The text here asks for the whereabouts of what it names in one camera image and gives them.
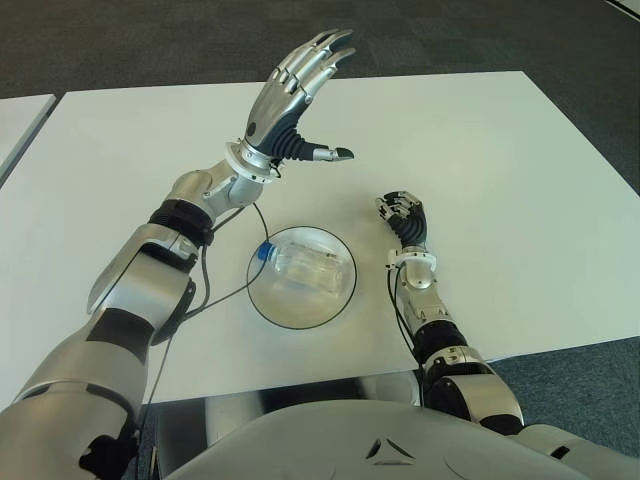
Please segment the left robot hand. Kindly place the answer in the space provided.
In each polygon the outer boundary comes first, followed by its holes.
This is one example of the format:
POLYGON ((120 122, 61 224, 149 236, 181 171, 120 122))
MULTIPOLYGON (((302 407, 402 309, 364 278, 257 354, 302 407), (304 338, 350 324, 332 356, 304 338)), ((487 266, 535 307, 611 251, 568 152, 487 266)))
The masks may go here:
POLYGON ((249 113, 244 143, 272 159, 336 162, 351 160, 344 147, 307 141, 298 132, 300 118, 319 90, 355 53, 350 29, 321 32, 286 55, 265 81, 249 113))

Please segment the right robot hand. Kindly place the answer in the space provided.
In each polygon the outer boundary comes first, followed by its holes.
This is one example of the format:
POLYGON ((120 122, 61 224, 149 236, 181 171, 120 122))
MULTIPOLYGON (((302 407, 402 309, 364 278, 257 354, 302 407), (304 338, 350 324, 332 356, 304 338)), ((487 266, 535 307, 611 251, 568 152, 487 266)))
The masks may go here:
POLYGON ((427 220, 422 202, 408 191, 393 191, 378 197, 376 209, 399 240, 401 247, 424 247, 427 220))

